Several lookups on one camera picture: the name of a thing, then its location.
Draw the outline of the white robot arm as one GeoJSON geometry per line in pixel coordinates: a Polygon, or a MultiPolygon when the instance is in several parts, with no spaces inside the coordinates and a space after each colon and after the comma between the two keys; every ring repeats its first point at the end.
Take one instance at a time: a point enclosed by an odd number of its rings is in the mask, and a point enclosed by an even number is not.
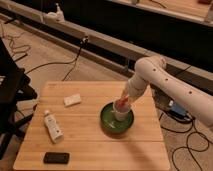
{"type": "Polygon", "coordinates": [[[168,74],[165,68],[166,60],[160,56],[137,60],[135,72],[126,82],[121,98],[127,97],[134,103],[147,86],[153,84],[213,132],[213,96],[168,74]]]}

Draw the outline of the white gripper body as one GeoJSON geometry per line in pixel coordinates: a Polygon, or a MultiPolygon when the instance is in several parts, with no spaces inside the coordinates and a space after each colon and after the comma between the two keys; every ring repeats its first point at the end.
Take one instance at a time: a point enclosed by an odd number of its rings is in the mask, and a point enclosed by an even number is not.
{"type": "Polygon", "coordinates": [[[128,98],[130,101],[136,101],[144,94],[144,89],[135,88],[134,85],[127,81],[122,91],[122,97],[128,98]]]}

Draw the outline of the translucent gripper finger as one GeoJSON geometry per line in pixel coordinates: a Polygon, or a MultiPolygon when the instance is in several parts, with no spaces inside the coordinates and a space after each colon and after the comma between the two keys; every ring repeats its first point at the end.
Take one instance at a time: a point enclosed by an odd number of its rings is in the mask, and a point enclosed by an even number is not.
{"type": "Polygon", "coordinates": [[[125,98],[126,96],[125,95],[122,95],[117,101],[116,101],[116,105],[118,107],[121,107],[125,104],[125,98]]]}
{"type": "Polygon", "coordinates": [[[124,108],[125,108],[125,110],[131,109],[131,102],[130,102],[129,98],[125,98],[124,108]]]}

